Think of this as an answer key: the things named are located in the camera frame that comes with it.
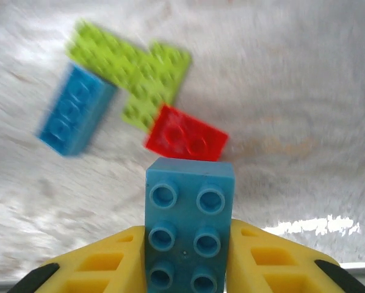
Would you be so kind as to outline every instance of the green lego stud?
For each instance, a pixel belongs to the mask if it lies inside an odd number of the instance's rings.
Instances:
[[[151,129],[162,104],[173,104],[192,61],[190,54],[159,42],[145,52],[86,22],[76,32],[68,56],[129,91],[121,118],[144,131]]]

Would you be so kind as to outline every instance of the green lego plate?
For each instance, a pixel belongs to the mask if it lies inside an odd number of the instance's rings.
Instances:
[[[161,106],[174,103],[192,58],[187,51],[154,42],[149,52],[82,22],[68,56],[84,68],[130,92],[121,118],[151,129]]]

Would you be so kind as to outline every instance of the blue duplo brick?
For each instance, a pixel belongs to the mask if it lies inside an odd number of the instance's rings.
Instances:
[[[234,185],[229,163],[162,157],[147,170],[149,293],[223,292]]]
[[[63,156],[76,156],[89,143],[117,88],[71,64],[39,138]]]

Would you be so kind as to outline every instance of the white rug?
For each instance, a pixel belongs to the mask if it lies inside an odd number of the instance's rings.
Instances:
[[[365,0],[0,0],[0,280],[143,224],[124,92],[83,157],[34,137],[81,17],[192,52],[176,105],[229,132],[236,218],[365,261]]]

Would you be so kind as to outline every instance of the red lego stud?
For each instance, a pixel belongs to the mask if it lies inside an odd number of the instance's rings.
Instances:
[[[145,147],[164,157],[217,161],[228,134],[164,105]]]

